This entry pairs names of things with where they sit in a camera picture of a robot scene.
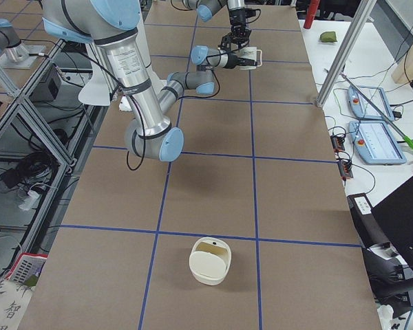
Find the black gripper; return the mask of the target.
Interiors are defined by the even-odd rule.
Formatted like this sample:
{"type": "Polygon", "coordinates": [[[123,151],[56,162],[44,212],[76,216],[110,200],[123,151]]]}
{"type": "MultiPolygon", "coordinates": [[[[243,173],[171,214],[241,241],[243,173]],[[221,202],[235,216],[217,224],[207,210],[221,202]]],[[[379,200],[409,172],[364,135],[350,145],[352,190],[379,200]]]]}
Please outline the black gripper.
{"type": "Polygon", "coordinates": [[[251,29],[246,26],[246,9],[229,9],[229,21],[231,25],[230,43],[239,48],[246,47],[251,35],[251,29]]]}
{"type": "Polygon", "coordinates": [[[256,60],[251,59],[241,59],[235,53],[228,54],[226,68],[234,69],[237,66],[258,66],[258,62],[256,60]]]}

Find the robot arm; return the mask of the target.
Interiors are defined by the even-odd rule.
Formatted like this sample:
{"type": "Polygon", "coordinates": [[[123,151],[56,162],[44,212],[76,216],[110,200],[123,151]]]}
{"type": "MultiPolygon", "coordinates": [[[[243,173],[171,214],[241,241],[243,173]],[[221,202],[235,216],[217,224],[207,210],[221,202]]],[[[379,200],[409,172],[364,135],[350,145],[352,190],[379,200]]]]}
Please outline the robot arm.
{"type": "Polygon", "coordinates": [[[207,22],[227,8],[231,31],[222,37],[218,48],[196,46],[191,50],[194,72],[175,72],[165,84],[151,67],[139,1],[44,1],[45,31],[65,41],[93,45],[102,57],[92,62],[103,71],[108,85],[118,87],[135,118],[125,132],[129,152],[138,157],[172,162],[182,152],[184,135],[165,114],[194,90],[201,98],[218,90],[214,69],[237,66],[256,68],[262,63],[255,52],[246,54],[257,9],[243,1],[184,1],[207,22]]]}
{"type": "Polygon", "coordinates": [[[248,8],[244,1],[223,0],[183,0],[183,6],[188,10],[195,10],[203,22],[210,21],[222,8],[229,14],[231,31],[222,37],[218,48],[230,52],[236,45],[240,50],[249,44],[251,30],[247,19],[256,15],[256,10],[248,8]]]}

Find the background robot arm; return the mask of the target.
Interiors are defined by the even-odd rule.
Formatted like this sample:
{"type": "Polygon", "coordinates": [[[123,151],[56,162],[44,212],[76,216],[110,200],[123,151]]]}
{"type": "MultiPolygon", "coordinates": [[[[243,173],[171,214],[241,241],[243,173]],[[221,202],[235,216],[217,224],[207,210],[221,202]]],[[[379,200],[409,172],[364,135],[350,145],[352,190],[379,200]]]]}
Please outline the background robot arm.
{"type": "Polygon", "coordinates": [[[0,19],[0,66],[5,69],[29,69],[34,58],[13,25],[7,19],[0,19]]]}

